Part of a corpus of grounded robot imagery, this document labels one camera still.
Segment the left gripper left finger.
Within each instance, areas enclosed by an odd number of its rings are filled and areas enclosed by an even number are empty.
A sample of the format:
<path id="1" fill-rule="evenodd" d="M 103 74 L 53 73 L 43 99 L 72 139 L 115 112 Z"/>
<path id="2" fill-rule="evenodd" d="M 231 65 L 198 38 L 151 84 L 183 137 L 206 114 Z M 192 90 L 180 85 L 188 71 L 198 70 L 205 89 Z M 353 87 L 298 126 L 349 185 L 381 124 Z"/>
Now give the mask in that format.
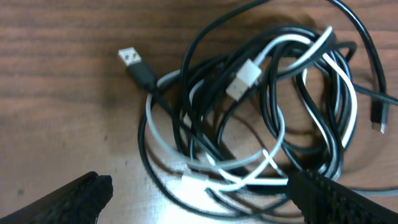
<path id="1" fill-rule="evenodd" d="M 112 177 L 91 171 L 1 218 L 1 223 L 95 224 L 112 197 Z"/>

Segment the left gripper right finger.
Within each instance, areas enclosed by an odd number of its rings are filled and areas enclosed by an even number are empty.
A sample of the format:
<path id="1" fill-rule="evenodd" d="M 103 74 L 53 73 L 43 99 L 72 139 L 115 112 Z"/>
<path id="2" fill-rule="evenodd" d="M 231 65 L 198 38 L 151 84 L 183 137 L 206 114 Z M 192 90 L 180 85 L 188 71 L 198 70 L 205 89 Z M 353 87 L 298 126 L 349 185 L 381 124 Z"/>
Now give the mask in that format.
<path id="1" fill-rule="evenodd" d="M 310 170 L 288 175 L 287 196 L 306 223 L 397 223 L 396 212 Z"/>

